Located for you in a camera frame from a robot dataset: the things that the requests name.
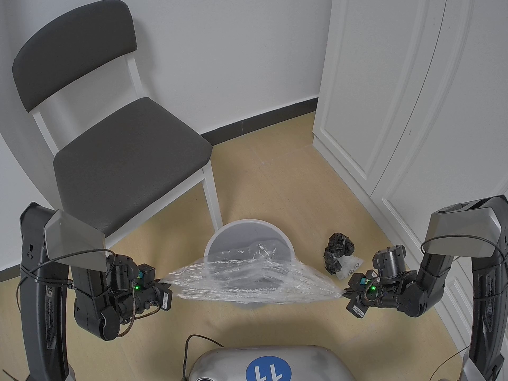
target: wooden floor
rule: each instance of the wooden floor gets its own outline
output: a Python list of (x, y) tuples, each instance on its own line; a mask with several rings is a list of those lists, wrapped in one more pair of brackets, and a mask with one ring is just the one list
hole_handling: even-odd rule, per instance
[[(312, 146), (314, 113), (214, 147), (212, 165), (224, 223), (263, 219), (285, 232), (300, 260), (322, 272), (323, 250), (334, 232), (349, 236), (362, 271), (375, 251), (390, 245), (352, 192)], [(213, 228), (201, 186), (191, 189), (114, 246), (162, 276), (202, 257)], [(346, 282), (338, 282), (345, 287)], [(17, 279), (0, 283), (0, 368), (25, 379), (28, 367), (14, 291)], [(74, 295), (67, 303), (67, 348), (76, 378), (170, 380), (182, 378), (184, 342), (191, 333), (225, 346), (318, 344), (332, 349), (358, 381), (427, 381), (457, 350), (434, 309), (413, 319), (371, 308), (360, 320), (346, 299), (257, 310), (228, 303), (174, 298), (169, 312), (135, 322), (130, 334), (99, 340), (74, 322)], [(214, 346), (194, 339), (189, 363)], [(459, 378), (460, 358), (448, 361), (435, 380)], [(7, 378), (0, 373), (0, 380)]]

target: chair backrest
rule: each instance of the chair backrest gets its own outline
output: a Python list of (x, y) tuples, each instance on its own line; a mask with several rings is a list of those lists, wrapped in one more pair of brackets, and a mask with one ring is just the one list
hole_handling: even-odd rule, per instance
[(20, 49), (12, 74), (29, 112), (74, 80), (136, 48), (127, 4), (102, 0), (42, 27)]

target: plastic bag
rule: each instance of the plastic bag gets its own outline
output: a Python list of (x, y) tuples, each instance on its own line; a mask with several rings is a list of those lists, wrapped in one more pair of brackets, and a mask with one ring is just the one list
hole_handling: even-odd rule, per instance
[(343, 293), (278, 240), (208, 255), (161, 282), (172, 285), (173, 295), (200, 301), (284, 304), (336, 299)]
[(339, 262), (342, 268), (335, 274), (339, 279), (347, 278), (363, 264), (363, 260), (355, 256), (342, 256)]

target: robotic arm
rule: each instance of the robotic arm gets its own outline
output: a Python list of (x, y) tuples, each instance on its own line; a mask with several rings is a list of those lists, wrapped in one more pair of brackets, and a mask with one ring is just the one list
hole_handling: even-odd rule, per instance
[[(21, 234), (18, 287), (27, 381), (75, 380), (67, 362), (67, 288), (76, 290), (77, 324), (106, 341), (126, 334), (145, 309), (171, 307), (172, 292), (155, 280), (153, 267), (105, 250), (103, 233), (61, 210), (31, 203), (21, 215)], [(130, 325), (119, 333), (120, 324)]]
[(378, 251), (378, 270), (353, 274), (345, 296), (353, 315), (363, 318), (371, 306), (395, 308), (418, 317), (441, 300), (455, 256), (473, 264), (473, 331), (460, 381), (494, 381), (508, 316), (508, 201), (505, 196), (458, 203), (432, 213), (420, 269), (407, 271), (404, 246)]

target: chair seat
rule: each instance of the chair seat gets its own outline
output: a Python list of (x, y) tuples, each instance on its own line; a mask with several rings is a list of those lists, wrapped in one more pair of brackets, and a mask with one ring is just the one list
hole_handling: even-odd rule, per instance
[(55, 156), (64, 211), (109, 236), (204, 167), (208, 141), (149, 98), (94, 125)]

